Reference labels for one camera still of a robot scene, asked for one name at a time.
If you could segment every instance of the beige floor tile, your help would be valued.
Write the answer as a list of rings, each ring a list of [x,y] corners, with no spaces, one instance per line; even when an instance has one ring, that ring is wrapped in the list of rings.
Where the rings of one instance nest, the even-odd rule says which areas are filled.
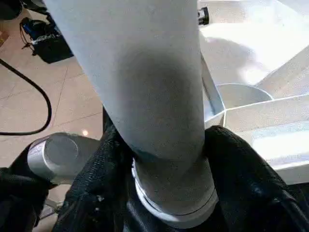
[[[0,65],[0,99],[8,97],[18,81],[14,73]]]
[[[51,232],[55,222],[57,221],[57,214],[51,215],[41,220],[37,227],[32,232]]]
[[[54,125],[102,112],[102,103],[86,75],[66,79]]]
[[[103,134],[102,113],[54,126],[51,131],[53,133],[65,131],[99,140]]]
[[[44,88],[53,109],[51,125],[55,117],[62,85],[63,82],[57,82]],[[46,118],[46,103],[37,90],[12,95],[0,109],[0,131],[36,130],[44,125]]]
[[[82,67],[79,65],[75,57],[71,57],[68,59],[68,71],[66,74],[66,78],[72,78],[80,76],[84,73]]]
[[[48,199],[54,202],[63,202],[70,187],[71,185],[59,185],[49,190]]]
[[[32,141],[27,138],[12,138],[0,142],[0,167],[9,167]]]
[[[32,51],[23,46],[20,38],[10,36],[0,48],[0,58],[16,69],[22,68],[32,57]]]
[[[20,72],[26,77],[30,78],[39,86],[49,85],[58,81],[62,81],[65,78],[68,65],[65,61],[59,61],[52,64],[47,64],[41,60],[40,57],[31,57],[29,62],[20,69]],[[12,94],[17,94],[32,89],[26,81],[20,79]]]
[[[2,108],[2,106],[4,105],[6,99],[0,99],[0,109]]]
[[[47,135],[50,135],[53,132],[52,130],[52,123],[48,126],[47,129],[41,131],[40,133],[37,133],[37,134],[33,134],[33,135],[26,135],[26,136],[0,136],[0,142],[1,141],[6,141],[6,140],[10,140],[10,139],[20,139],[21,143],[24,144],[25,146],[28,145],[28,144],[25,144],[26,142],[27,143],[31,143],[33,141],[35,141],[36,139],[39,139],[39,138],[43,138]]]

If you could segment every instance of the black cloth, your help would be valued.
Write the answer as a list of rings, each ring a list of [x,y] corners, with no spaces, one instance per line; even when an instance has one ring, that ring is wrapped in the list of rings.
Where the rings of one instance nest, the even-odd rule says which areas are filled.
[[[20,15],[22,9],[22,3],[19,0],[0,0],[0,19],[15,19]]]
[[[32,231],[51,187],[25,165],[29,147],[9,168],[0,168],[0,232]]]
[[[132,157],[111,126],[66,194],[53,232],[123,231]]]
[[[246,141],[219,126],[207,129],[205,137],[205,154],[230,231],[309,231],[307,216],[289,187]]]
[[[116,129],[107,130],[68,192],[53,232],[309,231],[307,216],[287,185],[248,143],[227,129],[205,131],[204,156],[219,203],[196,228],[167,226],[142,206],[130,174],[132,156]]]

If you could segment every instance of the black fabric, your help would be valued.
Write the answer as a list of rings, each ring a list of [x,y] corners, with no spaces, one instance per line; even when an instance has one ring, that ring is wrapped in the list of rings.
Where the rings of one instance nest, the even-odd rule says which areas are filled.
[[[33,55],[40,56],[48,64],[74,56],[62,35],[41,41],[33,48]]]
[[[309,183],[289,186],[301,209],[309,216]]]
[[[246,141],[219,126],[207,129],[205,137],[205,154],[230,231],[309,231],[287,185]]]
[[[30,232],[51,184],[29,171],[27,146],[9,168],[0,168],[0,231]]]
[[[12,20],[19,16],[23,6],[19,0],[0,0],[0,19]]]
[[[103,106],[103,133],[105,133],[105,131],[112,125],[113,125],[113,122],[110,116],[108,115],[105,107]]]
[[[174,228],[167,226],[153,216],[141,204],[135,188],[134,178],[128,182],[128,202],[125,211],[125,232],[175,232]]]
[[[66,194],[53,232],[123,231],[132,155],[110,127]]]
[[[47,8],[45,6],[42,6],[42,4],[41,6],[38,6],[34,2],[32,2],[32,0],[23,0],[23,5],[26,9],[38,12],[43,15],[48,15]]]

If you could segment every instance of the white tray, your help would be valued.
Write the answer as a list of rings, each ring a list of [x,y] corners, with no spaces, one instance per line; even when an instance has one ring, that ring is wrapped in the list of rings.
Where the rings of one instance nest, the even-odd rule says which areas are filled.
[[[303,17],[275,0],[199,1],[202,6],[208,7],[210,24],[200,27],[201,52],[214,83],[292,96],[277,92],[308,67],[309,26]]]
[[[201,66],[203,81],[204,121],[205,127],[207,128],[207,122],[209,120],[212,122],[213,118],[217,118],[216,115],[218,114],[222,115],[222,112],[225,111],[225,106],[219,91],[209,73],[203,56],[201,56]]]
[[[245,139],[287,184],[309,182],[309,95],[226,110],[224,126]]]

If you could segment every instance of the black electrical cord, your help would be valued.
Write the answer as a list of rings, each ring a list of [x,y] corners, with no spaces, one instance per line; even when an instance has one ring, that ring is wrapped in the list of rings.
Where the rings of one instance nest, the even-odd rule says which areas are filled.
[[[29,47],[29,48],[34,52],[34,49],[31,47],[32,44],[29,43],[29,42],[27,41],[26,37],[25,37],[24,31],[23,31],[23,26],[22,26],[21,23],[19,24],[19,33],[20,33],[21,41],[25,44],[25,46],[24,46],[23,48]]]
[[[3,61],[2,59],[0,59],[0,64],[2,64],[5,68],[7,68],[8,70],[10,70],[11,72],[13,72],[14,74],[16,74],[17,76],[19,76],[20,78],[24,79],[25,81],[27,81],[30,85],[32,85],[36,90],[38,90],[42,96],[44,97],[46,104],[47,104],[47,110],[48,110],[48,115],[47,115],[47,120],[44,124],[43,127],[41,127],[38,130],[34,130],[34,131],[29,131],[29,132],[0,132],[0,135],[7,135],[7,136],[17,136],[17,135],[31,135],[31,134],[37,134],[43,130],[45,130],[51,119],[52,119],[52,105],[50,103],[50,100],[47,96],[47,94],[44,92],[44,90],[39,87],[36,83],[34,83],[32,80],[30,80],[28,77],[26,77],[25,75],[23,75],[22,73],[20,73],[18,70],[16,70],[15,68],[13,68],[11,65],[9,65],[8,63],[6,63],[5,61]]]

